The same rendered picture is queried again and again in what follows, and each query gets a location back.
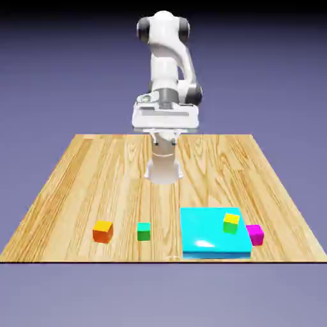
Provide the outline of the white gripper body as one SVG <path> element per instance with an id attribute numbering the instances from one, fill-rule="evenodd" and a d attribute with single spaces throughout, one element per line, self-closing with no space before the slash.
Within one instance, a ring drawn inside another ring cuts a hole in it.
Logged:
<path id="1" fill-rule="evenodd" d="M 199 108 L 172 103 L 171 109 L 161 109 L 157 102 L 135 102 L 132 126 L 135 130 L 194 130 L 199 127 Z"/>

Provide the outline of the small green cube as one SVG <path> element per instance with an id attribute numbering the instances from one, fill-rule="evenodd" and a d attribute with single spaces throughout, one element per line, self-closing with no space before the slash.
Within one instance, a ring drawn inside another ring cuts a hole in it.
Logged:
<path id="1" fill-rule="evenodd" d="M 137 240 L 150 241 L 151 240 L 151 223 L 139 222 L 137 224 Z"/>

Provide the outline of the small yellow-green cube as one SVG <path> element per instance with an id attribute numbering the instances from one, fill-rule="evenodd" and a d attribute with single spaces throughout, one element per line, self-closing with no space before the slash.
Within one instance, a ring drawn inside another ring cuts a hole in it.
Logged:
<path id="1" fill-rule="evenodd" d="M 223 221 L 223 230 L 225 233 L 236 234 L 239 226 L 240 216 L 232 213 L 226 213 Z"/>

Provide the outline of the small orange cube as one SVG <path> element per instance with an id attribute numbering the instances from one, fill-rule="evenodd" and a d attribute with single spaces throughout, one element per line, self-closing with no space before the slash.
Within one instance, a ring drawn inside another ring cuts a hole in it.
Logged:
<path id="1" fill-rule="evenodd" d="M 93 227 L 93 240 L 97 243 L 108 244 L 113 236 L 113 223 L 98 220 Z"/>

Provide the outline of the small magenta cube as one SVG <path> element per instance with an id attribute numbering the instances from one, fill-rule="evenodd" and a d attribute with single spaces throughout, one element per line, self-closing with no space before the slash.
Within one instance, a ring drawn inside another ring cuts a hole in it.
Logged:
<path id="1" fill-rule="evenodd" d="M 264 240 L 264 231 L 260 225 L 246 225 L 253 246 L 261 246 Z"/>

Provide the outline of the large cyan box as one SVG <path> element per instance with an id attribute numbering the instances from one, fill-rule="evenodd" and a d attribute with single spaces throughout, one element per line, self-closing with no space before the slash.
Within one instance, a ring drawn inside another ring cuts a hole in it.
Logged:
<path id="1" fill-rule="evenodd" d="M 224 231 L 227 213 L 240 216 L 234 234 Z M 237 207 L 180 209 L 181 243 L 184 259 L 248 259 L 252 242 Z"/>

